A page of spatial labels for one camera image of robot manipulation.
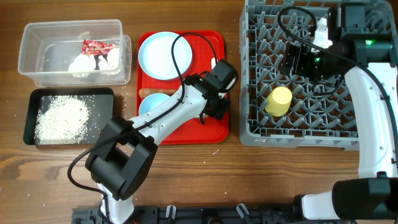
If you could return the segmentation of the yellow plastic cup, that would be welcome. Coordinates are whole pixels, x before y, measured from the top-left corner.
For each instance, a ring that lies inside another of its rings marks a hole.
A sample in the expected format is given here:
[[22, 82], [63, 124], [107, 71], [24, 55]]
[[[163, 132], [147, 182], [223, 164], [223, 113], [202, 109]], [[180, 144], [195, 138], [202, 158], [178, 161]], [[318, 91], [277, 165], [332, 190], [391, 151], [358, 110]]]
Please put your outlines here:
[[267, 97], [265, 111], [272, 116], [283, 116], [288, 112], [292, 98], [292, 92], [287, 87], [279, 86]]

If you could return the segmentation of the small light blue bowl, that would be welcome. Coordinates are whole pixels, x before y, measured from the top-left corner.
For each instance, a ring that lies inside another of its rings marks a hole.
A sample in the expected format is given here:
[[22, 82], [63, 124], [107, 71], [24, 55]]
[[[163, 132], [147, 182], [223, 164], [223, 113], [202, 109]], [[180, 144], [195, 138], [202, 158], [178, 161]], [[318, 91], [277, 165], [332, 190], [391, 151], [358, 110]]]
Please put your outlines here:
[[168, 100], [169, 98], [170, 96], [164, 93], [153, 93], [147, 96], [143, 99], [139, 106], [139, 115], [147, 113], [148, 111], [159, 106], [161, 103]]

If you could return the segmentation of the brown carrot stick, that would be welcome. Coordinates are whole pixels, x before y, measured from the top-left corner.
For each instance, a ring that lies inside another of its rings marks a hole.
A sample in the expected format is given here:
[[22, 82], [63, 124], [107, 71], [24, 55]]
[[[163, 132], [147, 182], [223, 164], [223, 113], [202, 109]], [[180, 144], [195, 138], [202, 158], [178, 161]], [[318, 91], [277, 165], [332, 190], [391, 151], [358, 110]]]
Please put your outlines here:
[[153, 89], [153, 88], [141, 88], [138, 91], [138, 95], [140, 98], [144, 99], [148, 97], [149, 95], [155, 94], [155, 93], [163, 93], [169, 96], [172, 96], [176, 90], [173, 89]]

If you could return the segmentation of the white tissue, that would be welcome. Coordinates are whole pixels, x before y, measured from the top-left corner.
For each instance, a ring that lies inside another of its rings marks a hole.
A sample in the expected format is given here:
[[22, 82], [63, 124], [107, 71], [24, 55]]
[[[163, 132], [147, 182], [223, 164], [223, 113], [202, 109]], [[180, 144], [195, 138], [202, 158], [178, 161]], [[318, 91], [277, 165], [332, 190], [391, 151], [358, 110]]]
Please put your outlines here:
[[113, 48], [109, 51], [107, 55], [100, 55], [98, 57], [98, 67], [105, 75], [117, 75], [120, 69], [119, 66], [119, 48]]
[[96, 60], [93, 55], [80, 54], [69, 65], [68, 72], [74, 77], [83, 78], [87, 77], [91, 71], [96, 68]]

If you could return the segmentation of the red snack wrapper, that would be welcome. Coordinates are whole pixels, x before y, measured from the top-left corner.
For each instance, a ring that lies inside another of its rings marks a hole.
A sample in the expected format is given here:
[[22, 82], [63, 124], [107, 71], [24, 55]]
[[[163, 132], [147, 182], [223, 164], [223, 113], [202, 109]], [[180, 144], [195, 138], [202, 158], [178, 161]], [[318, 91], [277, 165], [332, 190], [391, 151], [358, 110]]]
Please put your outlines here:
[[95, 40], [84, 40], [81, 53], [83, 55], [107, 55], [111, 50], [117, 48], [119, 48], [119, 46], [115, 44], [107, 44]]

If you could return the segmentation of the white rice pile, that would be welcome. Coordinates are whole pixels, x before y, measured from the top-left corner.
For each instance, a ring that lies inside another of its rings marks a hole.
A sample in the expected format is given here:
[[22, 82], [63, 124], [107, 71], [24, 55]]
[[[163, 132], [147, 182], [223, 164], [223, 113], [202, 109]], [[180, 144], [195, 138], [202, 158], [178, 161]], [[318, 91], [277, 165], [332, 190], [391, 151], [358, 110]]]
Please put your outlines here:
[[39, 145], [84, 144], [100, 134], [93, 95], [50, 95], [41, 98], [34, 139]]

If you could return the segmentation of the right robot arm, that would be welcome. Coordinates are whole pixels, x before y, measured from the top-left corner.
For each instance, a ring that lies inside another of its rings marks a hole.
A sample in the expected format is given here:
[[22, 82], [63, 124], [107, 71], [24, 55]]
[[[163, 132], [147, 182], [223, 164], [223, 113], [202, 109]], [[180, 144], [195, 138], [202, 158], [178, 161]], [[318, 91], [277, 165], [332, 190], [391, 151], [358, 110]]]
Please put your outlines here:
[[397, 44], [390, 34], [372, 34], [366, 5], [345, 2], [328, 11], [332, 44], [300, 39], [290, 46], [282, 73], [314, 85], [335, 75], [349, 90], [359, 135], [358, 178], [336, 182], [320, 194], [295, 198], [302, 220], [397, 219]]

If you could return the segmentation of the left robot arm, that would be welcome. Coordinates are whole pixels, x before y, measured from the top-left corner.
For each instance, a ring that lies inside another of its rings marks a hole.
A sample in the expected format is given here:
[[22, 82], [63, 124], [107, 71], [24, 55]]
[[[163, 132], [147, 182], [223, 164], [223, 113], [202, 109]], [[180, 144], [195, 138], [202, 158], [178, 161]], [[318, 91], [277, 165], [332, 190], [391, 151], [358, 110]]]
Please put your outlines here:
[[158, 146], [193, 118], [221, 120], [229, 110], [225, 97], [238, 80], [237, 70], [221, 59], [212, 71], [187, 75], [178, 90], [154, 109], [108, 121], [85, 167], [103, 195], [107, 223], [124, 223], [133, 214], [133, 193], [145, 181]]

